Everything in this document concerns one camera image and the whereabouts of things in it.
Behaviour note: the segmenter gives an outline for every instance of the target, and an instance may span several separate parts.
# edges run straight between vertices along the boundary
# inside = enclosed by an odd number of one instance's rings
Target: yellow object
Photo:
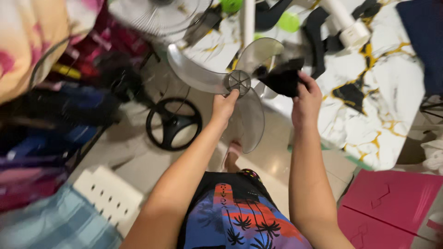
[[[60,63],[56,63],[56,64],[52,65],[51,70],[56,71],[57,73],[69,76],[73,79],[80,79],[82,77],[82,74],[80,73],[80,71],[78,71],[72,67],[62,65]]]

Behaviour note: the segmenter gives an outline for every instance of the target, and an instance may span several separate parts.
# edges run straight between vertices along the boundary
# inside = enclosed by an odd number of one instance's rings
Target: fan blade
[[[243,153],[250,153],[257,147],[264,132],[264,112],[260,98],[251,88],[235,103],[234,113],[223,133],[223,142],[239,140]]]
[[[208,93],[229,93],[223,85],[226,74],[204,69],[180,52],[177,45],[168,46],[167,59],[175,74],[189,86]]]
[[[251,75],[265,60],[274,55],[281,54],[283,50],[283,44],[273,38],[263,37],[257,39],[243,51],[235,66],[235,70],[242,70]]]

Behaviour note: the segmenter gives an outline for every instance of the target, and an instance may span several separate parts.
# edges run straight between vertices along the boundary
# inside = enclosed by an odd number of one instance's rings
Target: graphic t-shirt
[[[253,175],[206,172],[184,219],[178,248],[312,248]]]

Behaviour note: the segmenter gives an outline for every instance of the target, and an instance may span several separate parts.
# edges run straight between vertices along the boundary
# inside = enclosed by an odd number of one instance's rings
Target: blue cloth
[[[121,235],[71,185],[0,216],[1,249],[113,249]]]
[[[412,47],[423,61],[426,94],[443,93],[443,3],[413,0],[398,3],[396,8]]]

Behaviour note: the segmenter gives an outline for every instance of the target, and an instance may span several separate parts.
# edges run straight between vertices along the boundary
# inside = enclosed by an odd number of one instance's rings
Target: green ball
[[[221,9],[225,13],[235,13],[240,10],[243,0],[220,0]]]
[[[293,12],[283,12],[277,26],[286,32],[294,33],[300,28],[299,15]]]

